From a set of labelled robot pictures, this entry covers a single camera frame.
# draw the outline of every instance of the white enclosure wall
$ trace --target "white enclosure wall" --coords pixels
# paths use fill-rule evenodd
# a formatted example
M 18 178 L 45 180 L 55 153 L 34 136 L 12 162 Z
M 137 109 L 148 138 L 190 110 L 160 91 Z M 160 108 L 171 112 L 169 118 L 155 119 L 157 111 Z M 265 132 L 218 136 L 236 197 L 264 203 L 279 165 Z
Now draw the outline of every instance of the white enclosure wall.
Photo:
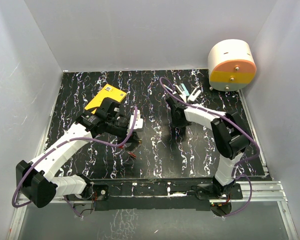
M 16 165 L 32 159 L 62 71 L 23 0 L 0 0 L 0 240 L 9 232 Z
M 278 1 L 252 50 L 257 77 L 244 93 L 300 237 L 300 0 Z
M 62 70 L 207 68 L 210 49 L 252 44 L 276 0 L 25 0 Z

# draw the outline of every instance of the cylindrical object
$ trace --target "cylindrical object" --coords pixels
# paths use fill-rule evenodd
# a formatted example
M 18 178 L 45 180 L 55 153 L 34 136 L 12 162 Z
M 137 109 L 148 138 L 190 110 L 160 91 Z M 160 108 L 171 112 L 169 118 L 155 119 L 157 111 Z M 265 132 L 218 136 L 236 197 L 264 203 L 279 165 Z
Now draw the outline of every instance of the cylindrical object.
M 256 71 L 250 47 L 243 40 L 223 40 L 214 45 L 209 53 L 209 83 L 216 90 L 240 90 L 252 81 Z

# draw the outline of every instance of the wire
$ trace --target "wire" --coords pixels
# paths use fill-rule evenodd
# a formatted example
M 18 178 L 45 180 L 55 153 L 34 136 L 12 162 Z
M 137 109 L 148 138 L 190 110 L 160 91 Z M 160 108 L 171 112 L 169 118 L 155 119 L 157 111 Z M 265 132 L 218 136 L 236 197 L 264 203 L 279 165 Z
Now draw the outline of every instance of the wire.
M 25 203 L 22 203 L 22 204 L 17 204 L 16 203 L 16 200 L 17 200 L 17 196 L 18 196 L 18 192 L 22 186 L 22 184 L 24 183 L 24 181 L 26 180 L 26 178 L 28 177 L 28 175 L 31 173 L 31 171 L 43 160 L 45 159 L 47 156 L 49 156 L 51 153 L 53 153 L 56 149 L 60 148 L 61 146 L 69 143 L 69 142 L 72 142 L 72 141 L 76 141 L 76 140 L 84 140 L 84 141 L 93 141 L 93 142 L 96 142 L 96 143 L 100 143 L 100 144 L 104 144 L 104 145 L 107 145 L 107 146 L 110 146 L 110 147 L 114 147 L 114 148 L 117 148 L 117 147 L 121 147 L 123 145 L 126 144 L 126 142 L 128 141 L 128 139 L 130 138 L 130 136 L 132 135 L 132 132 L 134 131 L 134 127 L 135 127 L 135 124 L 136 124 L 136 121 L 137 121 L 137 115 L 138 115 L 138 108 L 135 106 L 134 107 L 134 118 L 133 118 L 133 121 L 132 121 L 132 128 L 128 131 L 127 135 L 126 135 L 126 138 L 119 144 L 113 144 L 113 143 L 110 143 L 110 142 L 107 142 L 107 141 L 101 141 L 99 139 L 94 139 L 94 138 L 90 138 L 90 137 L 74 137 L 74 138 L 71 138 L 69 139 L 68 141 L 64 141 L 62 143 L 60 143 L 59 145 L 56 146 L 56 148 L 52 148 L 50 149 L 48 152 L 46 152 L 42 157 L 40 157 L 34 164 L 31 165 L 31 167 L 29 168 L 28 171 L 26 171 L 26 173 L 24 174 L 24 176 L 21 178 L 20 182 L 18 183 L 18 185 L 16 186 L 16 189 L 13 193 L 13 196 L 12 196 L 12 206 L 15 207 L 15 208 L 21 208 L 21 207 L 24 207 L 28 204 L 31 203 L 31 201 L 27 201 Z
M 247 175 L 245 175 L 245 174 L 241 174 L 238 177 L 236 177 L 235 180 L 238 180 L 238 179 L 240 179 L 242 177 L 245 177 L 247 179 L 247 181 L 249 182 L 249 186 L 250 186 L 250 195 L 249 195 L 249 198 L 248 198 L 248 200 L 245 202 L 245 204 L 241 208 L 239 208 L 236 211 L 230 212 L 227 215 L 224 215 L 224 217 L 230 217 L 232 215 L 235 215 L 235 214 L 241 212 L 242 210 L 244 210 L 249 205 L 249 203 L 251 201 L 251 198 L 252 198 L 252 183 L 251 183 L 251 180 L 249 179 L 249 177 Z
M 227 198 L 227 200 L 223 203 L 223 205 L 226 205 L 226 204 L 229 202 L 230 198 L 231 198 L 231 193 L 229 193 L 228 198 Z
M 94 195 L 94 192 L 91 193 L 91 195 L 88 198 L 81 198 L 81 200 L 88 200 Z
M 93 210 L 95 210 L 94 208 L 87 208 L 87 209 L 84 209 L 84 210 L 82 210 L 82 212 L 80 212 L 80 215 L 82 216 L 82 214 L 85 212 L 85 211 L 93 211 Z
M 208 113 L 208 114 L 211 114 L 211 115 L 215 115 L 215 116 L 217 116 L 217 117 L 220 117 L 222 120 L 224 120 L 224 121 L 230 123 L 233 127 L 235 127 L 240 133 L 242 133 L 247 139 L 249 139 L 249 141 L 255 146 L 255 148 L 256 148 L 256 154 L 253 155 L 253 156 L 250 156 L 250 157 L 247 157 L 247 158 L 245 158 L 245 159 L 242 159 L 242 160 L 238 161 L 238 162 L 234 165 L 234 168 L 233 168 L 233 170 L 232 170 L 232 177 L 233 177 L 235 180 L 238 180 L 238 179 L 240 179 L 240 178 L 242 178 L 242 177 L 245 177 L 245 178 L 248 180 L 249 185 L 250 185 L 250 196 L 249 196 L 249 198 L 248 198 L 248 201 L 245 203 L 245 205 L 244 205 L 242 208 L 238 209 L 237 211 L 234 211 L 234 212 L 232 212 L 232 213 L 229 213 L 229 214 L 225 215 L 225 217 L 232 216 L 232 215 L 234 215 L 234 214 L 237 214 L 237 213 L 241 212 L 241 211 L 242 211 L 243 209 L 245 209 L 245 208 L 247 207 L 247 205 L 250 203 L 250 200 L 251 200 L 251 197 L 252 197 L 252 184 L 251 184 L 251 181 L 250 181 L 250 179 L 248 178 L 248 176 L 245 175 L 245 174 L 241 174 L 241 175 L 239 175 L 238 177 L 236 177 L 236 170 L 237 170 L 237 166 L 238 166 L 239 164 L 241 164 L 241 163 L 243 163 L 243 162 L 245 162 L 245 161 L 251 161 L 251 160 L 253 160 L 253 159 L 256 159 L 256 158 L 259 156 L 259 154 L 260 154 L 260 148 L 259 148 L 258 144 L 256 143 L 256 141 L 255 141 L 251 136 L 249 136 L 249 134 L 247 134 L 244 130 L 242 130 L 241 127 L 239 127 L 237 124 L 235 124 L 233 121 L 231 121 L 231 120 L 228 119 L 227 117 L 225 117 L 225 116 L 223 116 L 223 115 L 221 115 L 221 114 L 218 114 L 218 113 L 216 113 L 216 112 L 210 111 L 210 110 L 208 110 L 208 109 L 206 109 L 206 108 L 203 108 L 203 107 L 193 106 L 193 105 L 191 105 L 191 104 L 189 104 L 189 103 L 184 102 L 183 100 L 180 100 L 180 99 L 177 98 L 176 96 L 174 96 L 170 91 L 168 91 L 168 90 L 165 88 L 165 85 L 162 83 L 162 79 L 165 79 L 165 80 L 169 83 L 169 86 L 171 86 L 172 90 L 174 91 L 175 88 L 174 88 L 173 84 L 169 81 L 169 79 L 167 79 L 167 78 L 164 77 L 164 76 L 162 76 L 162 77 L 159 78 L 159 82 L 160 82 L 160 84 L 161 84 L 163 90 L 164 90 L 168 95 L 170 95 L 172 98 L 174 98 L 175 100 L 177 100 L 178 102 L 180 102 L 181 104 L 183 104 L 183 105 L 185 105 L 185 106 L 187 106 L 187 107 L 194 108 L 194 109 L 199 109 L 199 110 L 202 110 L 202 111 L 204 111 L 204 112 L 206 112 L 206 113 Z
M 66 198 L 66 196 L 63 196 L 64 200 L 66 201 L 66 203 L 70 206 L 70 208 L 72 208 L 72 211 L 80 218 L 82 218 L 82 212 L 79 213 L 74 206 L 71 205 L 71 203 L 69 202 L 69 200 Z

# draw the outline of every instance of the black marble surface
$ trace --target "black marble surface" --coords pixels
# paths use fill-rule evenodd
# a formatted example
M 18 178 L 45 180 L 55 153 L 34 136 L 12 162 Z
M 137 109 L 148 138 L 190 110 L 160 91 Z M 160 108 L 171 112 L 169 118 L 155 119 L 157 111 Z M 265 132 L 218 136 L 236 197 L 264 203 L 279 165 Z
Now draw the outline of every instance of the black marble surface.
M 136 159 L 120 148 L 88 143 L 57 173 L 70 176 L 83 173 L 91 179 L 101 178 L 183 178 L 212 177 L 219 156 L 212 131 L 198 124 L 187 127 L 185 136 L 170 128 L 170 110 L 165 92 L 159 83 L 166 77 L 174 83 L 184 83 L 189 92 L 200 87 L 198 102 L 217 111 L 238 111 L 249 129 L 240 96 L 237 92 L 209 90 L 206 69 L 115 71 L 65 73 L 57 98 L 46 146 L 49 147 L 71 126 L 84 106 L 106 83 L 127 93 L 122 107 L 127 115 L 137 106 L 145 119 L 144 131 L 138 135 L 142 145 L 134 153 Z M 115 143 L 116 137 L 104 134 L 101 140 Z M 249 147 L 243 158 L 256 150 Z M 251 176 L 263 176 L 259 159 L 244 163 L 239 170 Z

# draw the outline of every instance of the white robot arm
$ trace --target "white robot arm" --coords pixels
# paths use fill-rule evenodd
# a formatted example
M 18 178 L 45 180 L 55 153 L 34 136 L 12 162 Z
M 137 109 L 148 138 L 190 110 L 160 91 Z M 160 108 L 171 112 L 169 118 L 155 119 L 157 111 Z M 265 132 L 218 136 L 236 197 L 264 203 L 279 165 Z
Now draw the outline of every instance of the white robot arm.
M 90 108 L 88 105 L 84 113 L 76 119 L 59 140 L 29 163 L 22 160 L 16 166 L 17 185 L 23 179 L 20 191 L 38 208 L 47 205 L 54 197 L 70 194 L 75 194 L 79 198 L 89 197 L 92 184 L 87 177 L 83 175 L 55 177 L 55 175 L 61 166 L 97 135 L 104 132 L 113 134 L 118 137 L 118 144 L 120 144 L 132 130 L 132 134 L 127 140 L 127 143 L 131 145 L 126 149 L 131 151 L 139 145 L 141 140 L 136 132 L 142 130 L 143 119 L 139 110 L 136 116 L 134 113 L 130 119 L 120 113 L 120 102 L 125 96 L 124 92 L 107 84 L 91 101 L 94 102 L 94 107 Z M 31 167 L 33 169 L 24 178 Z
M 172 94 L 180 99 L 180 101 L 177 101 L 171 96 L 166 99 L 171 110 L 172 127 L 184 131 L 186 126 L 191 123 L 197 123 L 212 130 L 216 147 L 220 152 L 219 165 L 216 174 L 213 177 L 214 191 L 219 196 L 227 193 L 229 188 L 235 183 L 233 176 L 235 164 L 241 159 L 246 147 L 250 144 L 250 141 L 232 125 L 223 121 L 219 116 L 198 109 L 197 107 L 207 109 L 209 112 L 217 113 L 218 115 L 231 119 L 246 132 L 241 117 L 237 112 L 227 113 L 215 111 L 205 108 L 201 104 L 192 104 L 191 107 L 185 106 L 182 104 L 184 99 L 180 94 L 177 92 L 173 92 Z

